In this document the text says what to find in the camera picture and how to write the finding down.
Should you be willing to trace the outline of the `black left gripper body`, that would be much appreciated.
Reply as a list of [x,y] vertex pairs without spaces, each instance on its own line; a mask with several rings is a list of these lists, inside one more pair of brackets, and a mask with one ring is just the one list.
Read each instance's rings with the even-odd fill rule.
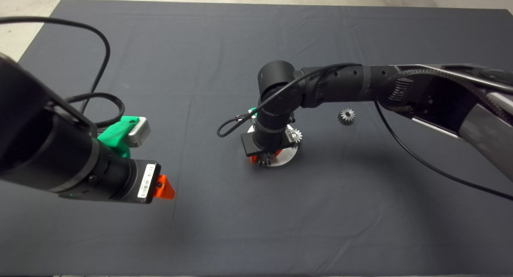
[[161,165],[156,161],[108,159],[97,163],[75,187],[59,193],[69,200],[150,204]]

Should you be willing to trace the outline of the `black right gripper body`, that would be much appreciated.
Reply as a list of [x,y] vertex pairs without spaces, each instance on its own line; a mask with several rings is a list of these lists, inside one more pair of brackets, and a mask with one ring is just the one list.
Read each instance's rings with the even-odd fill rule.
[[274,154],[277,150],[299,145],[299,130],[287,126],[283,131],[270,133],[253,125],[241,135],[246,156]]

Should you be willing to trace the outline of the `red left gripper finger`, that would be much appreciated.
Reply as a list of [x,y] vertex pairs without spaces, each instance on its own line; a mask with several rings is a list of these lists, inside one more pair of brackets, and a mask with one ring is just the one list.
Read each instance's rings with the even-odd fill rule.
[[161,200],[174,200],[176,192],[170,184],[168,177],[161,174],[156,182],[156,189],[153,197]]

